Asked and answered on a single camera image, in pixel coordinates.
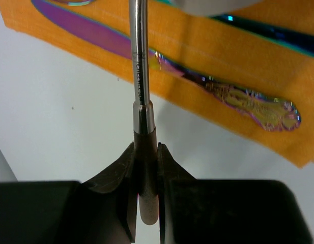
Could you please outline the metal spatula with wooden handle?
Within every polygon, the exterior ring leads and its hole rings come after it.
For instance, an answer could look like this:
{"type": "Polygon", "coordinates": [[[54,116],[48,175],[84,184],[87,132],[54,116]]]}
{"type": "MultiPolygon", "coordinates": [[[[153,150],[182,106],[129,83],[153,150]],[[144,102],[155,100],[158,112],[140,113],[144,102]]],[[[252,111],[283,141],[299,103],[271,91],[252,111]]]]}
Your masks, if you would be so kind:
{"type": "Polygon", "coordinates": [[[129,1],[131,55],[135,101],[133,103],[134,158],[137,170],[139,210],[147,225],[159,216],[157,189],[157,141],[153,103],[149,89],[148,3],[129,1]]]}

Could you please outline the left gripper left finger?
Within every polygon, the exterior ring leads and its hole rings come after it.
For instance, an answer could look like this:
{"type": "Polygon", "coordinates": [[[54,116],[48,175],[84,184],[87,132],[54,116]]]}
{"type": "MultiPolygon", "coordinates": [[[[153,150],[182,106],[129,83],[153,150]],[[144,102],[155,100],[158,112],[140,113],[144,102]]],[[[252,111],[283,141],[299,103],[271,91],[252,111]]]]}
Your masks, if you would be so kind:
{"type": "Polygon", "coordinates": [[[134,146],[85,182],[0,183],[0,243],[133,243],[134,146]]]}

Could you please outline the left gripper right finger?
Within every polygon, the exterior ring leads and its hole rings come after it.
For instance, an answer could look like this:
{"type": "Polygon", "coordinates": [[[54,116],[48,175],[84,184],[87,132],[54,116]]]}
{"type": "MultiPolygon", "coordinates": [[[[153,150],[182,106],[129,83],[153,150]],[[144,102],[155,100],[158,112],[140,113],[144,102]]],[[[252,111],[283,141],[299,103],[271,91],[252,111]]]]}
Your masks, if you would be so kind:
{"type": "Polygon", "coordinates": [[[165,144],[157,155],[161,243],[313,243],[282,182],[196,179],[165,144]]]}

